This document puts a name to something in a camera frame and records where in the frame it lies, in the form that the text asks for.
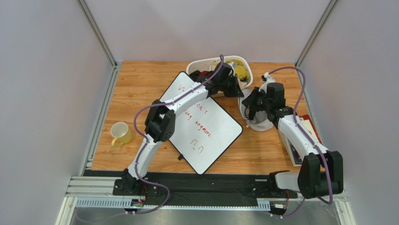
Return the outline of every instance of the plastic laundry basket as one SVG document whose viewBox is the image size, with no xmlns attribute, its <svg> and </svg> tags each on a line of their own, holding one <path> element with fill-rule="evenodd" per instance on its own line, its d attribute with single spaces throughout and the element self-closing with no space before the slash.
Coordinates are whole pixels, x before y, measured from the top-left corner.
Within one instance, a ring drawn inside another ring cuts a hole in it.
<svg viewBox="0 0 399 225">
<path fill-rule="evenodd" d="M 206 60 L 198 60 L 198 61 L 194 61 L 190 64 L 188 64 L 187 69 L 186 69 L 186 73 L 190 74 L 196 70 L 199 70 L 200 72 L 202 71 L 208 71 L 209 67 L 211 66 L 213 61 L 220 61 L 220 58 L 212 58 L 212 59 L 206 59 Z M 247 82 L 247 85 L 244 86 L 244 89 L 249 87 L 252 84 L 253 81 L 253 75 L 252 75 L 252 71 L 251 68 L 248 65 L 248 62 L 239 56 L 236 55 L 231 55 L 231 56 L 225 56 L 224 57 L 224 61 L 228 61 L 228 60 L 240 60 L 244 63 L 244 68 L 246 70 L 248 70 L 249 74 L 250 74 L 250 78 L 248 80 L 246 80 L 245 82 Z M 212 95 L 212 97 L 220 97 L 220 96 L 224 96 L 224 94 L 215 94 Z"/>
</svg>

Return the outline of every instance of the wooden table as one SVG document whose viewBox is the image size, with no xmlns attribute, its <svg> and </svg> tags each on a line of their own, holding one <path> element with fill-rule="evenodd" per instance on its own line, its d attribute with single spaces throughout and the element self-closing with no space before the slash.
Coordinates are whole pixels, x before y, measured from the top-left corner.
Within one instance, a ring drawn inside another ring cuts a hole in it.
<svg viewBox="0 0 399 225">
<path fill-rule="evenodd" d="M 150 105 L 161 97 L 173 79 L 185 71 L 189 62 L 172 61 L 124 61 L 112 96 L 99 145 L 94 157 L 92 170 L 117 170 L 127 168 L 133 161 L 143 137 L 133 128 L 134 115 L 141 108 Z M 293 63 L 249 63 L 254 81 L 251 89 L 262 84 L 261 75 L 283 66 L 294 66 Z M 287 105 L 294 107 L 301 86 L 296 71 L 281 70 L 273 74 L 276 82 L 284 84 Z M 233 174 L 269 174 L 280 170 L 299 171 L 293 167 L 291 160 L 275 128 L 257 132 L 247 128 L 238 110 L 237 98 L 218 97 L 215 100 L 229 112 L 244 129 L 243 134 L 222 154 L 206 173 Z M 307 114 L 305 101 L 302 98 L 297 109 L 298 115 Z M 148 110 L 137 119 L 138 128 L 144 132 L 144 120 Z M 122 147 L 111 147 L 110 128 L 116 122 L 124 121 L 132 130 L 132 141 Z M 164 143 L 148 171 L 151 172 L 185 172 L 194 170 L 185 160 L 179 161 L 179 152 L 170 142 Z"/>
</svg>

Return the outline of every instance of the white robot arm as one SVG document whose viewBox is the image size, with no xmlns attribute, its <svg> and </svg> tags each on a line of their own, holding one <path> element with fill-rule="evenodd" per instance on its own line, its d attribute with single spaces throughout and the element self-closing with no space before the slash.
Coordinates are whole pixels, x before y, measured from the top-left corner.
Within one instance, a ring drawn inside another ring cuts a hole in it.
<svg viewBox="0 0 399 225">
<path fill-rule="evenodd" d="M 147 174 L 148 166 L 159 147 L 167 141 L 174 132 L 175 118 L 195 103 L 202 101 L 218 91 L 223 91 L 227 97 L 243 97 L 237 83 L 234 70 L 223 63 L 221 71 L 208 84 L 199 88 L 201 80 L 184 93 L 165 101 L 163 104 L 156 100 L 146 119 L 146 138 L 140 147 L 134 161 L 123 171 L 122 181 L 135 194 L 140 190 L 140 178 Z M 294 110 L 285 105 L 284 87 L 281 83 L 268 82 L 265 87 L 255 87 L 252 93 L 242 101 L 249 109 L 249 119 L 253 119 L 256 112 L 265 111 L 267 119 L 280 130 L 292 143 L 303 159 L 299 173 L 279 171 L 269 174 L 277 189 L 299 191 L 307 198 L 315 198 L 339 194 L 343 191 L 342 156 L 339 152 L 329 151 L 319 143 L 303 126 L 299 118 L 293 115 Z M 326 172 L 320 171 L 320 166 L 326 167 Z"/>
<path fill-rule="evenodd" d="M 242 104 L 249 109 L 249 119 L 256 112 L 265 111 L 267 119 L 285 135 L 303 159 L 301 170 L 280 171 L 270 174 L 279 189 L 300 192 L 305 198 L 315 198 L 343 191 L 342 156 L 329 151 L 300 122 L 291 107 L 285 105 L 284 87 L 281 83 L 268 82 L 262 88 L 255 87 Z"/>
<path fill-rule="evenodd" d="M 166 106 L 169 110 L 173 110 L 175 117 L 178 117 L 184 110 L 190 108 L 192 105 L 196 104 L 197 102 L 200 102 L 202 100 L 205 100 L 208 97 L 208 90 L 206 89 L 205 86 L 201 86 L 197 90 L 194 90 L 195 87 L 200 85 L 200 83 L 195 82 L 187 91 L 192 92 L 191 94 L 183 97 L 182 99 L 175 101 L 176 99 L 179 99 L 184 93 L 181 93 L 180 95 L 169 99 L 165 101 L 165 103 L 170 103 L 174 102 L 172 105 Z M 172 134 L 168 134 L 168 132 L 165 134 L 168 137 L 171 137 Z M 148 166 L 153 159 L 155 153 L 158 151 L 159 147 L 164 143 L 164 141 L 159 140 L 159 141 L 154 141 L 154 138 L 150 134 L 146 134 L 147 138 L 149 139 L 149 143 L 146 145 L 145 149 L 143 149 L 142 154 L 137 162 L 137 170 L 138 170 L 138 175 L 140 177 L 144 177 L 147 174 L 147 169 Z M 146 138 L 144 138 L 143 143 L 140 146 L 140 150 L 144 147 L 144 145 L 147 143 Z M 129 170 L 129 173 L 131 174 L 132 177 L 138 179 L 138 176 L 135 172 L 135 166 L 136 166 L 136 159 L 138 157 L 138 154 L 134 158 L 133 162 L 130 164 L 130 166 L 127 168 Z"/>
</svg>

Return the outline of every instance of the red handwriting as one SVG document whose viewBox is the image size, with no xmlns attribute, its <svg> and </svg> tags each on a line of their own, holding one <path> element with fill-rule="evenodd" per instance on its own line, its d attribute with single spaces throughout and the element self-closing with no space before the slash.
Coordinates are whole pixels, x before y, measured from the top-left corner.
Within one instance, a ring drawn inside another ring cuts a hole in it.
<svg viewBox="0 0 399 225">
<path fill-rule="evenodd" d="M 201 149 L 201 151 L 199 152 L 199 154 L 201 154 L 201 152 L 204 150 L 204 147 L 201 146 L 198 148 L 198 150 L 200 150 L 200 149 Z"/>
<path fill-rule="evenodd" d="M 179 90 L 182 90 L 182 92 L 184 92 L 184 91 L 185 91 L 185 88 L 182 87 L 182 85 L 180 85 L 180 86 L 179 86 Z"/>
<path fill-rule="evenodd" d="M 201 104 L 200 104 L 200 103 L 198 103 L 196 106 L 197 106 L 197 108 L 198 108 L 199 110 L 201 110 L 201 111 L 205 111 L 205 112 L 204 112 L 205 114 L 208 112 L 208 110 L 205 110 L 205 109 L 206 109 L 206 107 L 205 107 L 205 108 L 202 108 L 202 106 L 201 106 Z"/>
<path fill-rule="evenodd" d="M 193 139 L 193 140 L 190 142 L 190 145 L 195 146 L 197 143 L 198 143 L 198 141 L 197 141 L 196 139 Z M 205 149 L 205 148 L 204 148 L 203 146 L 197 148 L 197 150 L 200 150 L 200 152 L 199 152 L 198 154 L 201 154 L 201 153 L 204 151 L 204 149 Z"/>
<path fill-rule="evenodd" d="M 193 142 L 195 142 L 194 143 L 194 146 L 195 146 L 195 144 L 198 142 L 196 139 L 194 139 L 190 144 L 192 144 Z"/>
<path fill-rule="evenodd" d="M 207 129 L 206 129 L 203 125 L 201 125 L 200 123 L 198 123 L 198 121 L 196 121 L 195 124 L 198 125 L 198 127 L 199 127 L 198 130 L 199 130 L 199 131 L 202 129 L 202 131 L 203 131 L 206 135 L 208 135 L 208 137 L 211 137 L 211 134 L 209 133 L 209 131 L 207 131 Z"/>
<path fill-rule="evenodd" d="M 184 114 L 186 114 L 187 116 L 188 116 L 188 119 L 187 120 L 190 120 L 191 119 L 191 115 L 190 115 L 190 113 L 188 112 L 188 110 L 184 110 Z"/>
</svg>

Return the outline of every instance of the white wall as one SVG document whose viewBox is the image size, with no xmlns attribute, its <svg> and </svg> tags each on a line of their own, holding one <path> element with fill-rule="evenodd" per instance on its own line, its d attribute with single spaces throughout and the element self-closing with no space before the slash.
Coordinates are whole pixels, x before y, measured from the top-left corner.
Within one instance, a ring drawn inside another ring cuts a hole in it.
<svg viewBox="0 0 399 225">
<path fill-rule="evenodd" d="M 87 0 L 121 60 L 295 62 L 329 0 Z"/>
<path fill-rule="evenodd" d="M 0 4 L 0 224 L 54 224 L 111 67 L 74 0 Z"/>
<path fill-rule="evenodd" d="M 344 157 L 357 224 L 398 224 L 399 1 L 343 0 L 303 69 L 321 138 Z"/>
</svg>

